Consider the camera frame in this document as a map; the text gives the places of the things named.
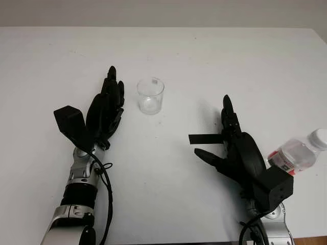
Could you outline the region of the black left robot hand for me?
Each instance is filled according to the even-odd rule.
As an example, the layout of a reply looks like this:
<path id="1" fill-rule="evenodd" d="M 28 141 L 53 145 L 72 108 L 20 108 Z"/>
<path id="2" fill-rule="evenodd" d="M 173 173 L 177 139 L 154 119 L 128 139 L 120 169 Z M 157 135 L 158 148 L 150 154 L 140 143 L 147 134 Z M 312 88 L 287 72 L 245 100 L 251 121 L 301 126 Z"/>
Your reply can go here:
<path id="1" fill-rule="evenodd" d="M 109 149 L 109 138 L 117 130 L 124 111 L 124 83 L 116 80 L 116 68 L 111 66 L 98 93 L 87 112 L 86 128 L 96 144 Z"/>

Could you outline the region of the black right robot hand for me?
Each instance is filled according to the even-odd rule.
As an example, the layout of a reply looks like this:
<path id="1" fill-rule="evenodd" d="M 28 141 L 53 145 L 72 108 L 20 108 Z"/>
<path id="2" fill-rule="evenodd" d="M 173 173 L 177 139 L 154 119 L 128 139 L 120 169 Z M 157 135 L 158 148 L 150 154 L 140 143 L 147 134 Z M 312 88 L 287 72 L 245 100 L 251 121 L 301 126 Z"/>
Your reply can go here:
<path id="1" fill-rule="evenodd" d="M 190 144 L 223 144 L 227 152 L 226 157 L 221 158 L 198 148 L 194 149 L 194 153 L 204 162 L 215 167 L 219 173 L 238 182 L 244 191 L 244 198 L 257 200 L 254 184 L 266 167 L 254 139 L 241 130 L 228 95 L 223 98 L 221 124 L 220 133 L 190 134 L 189 141 Z"/>

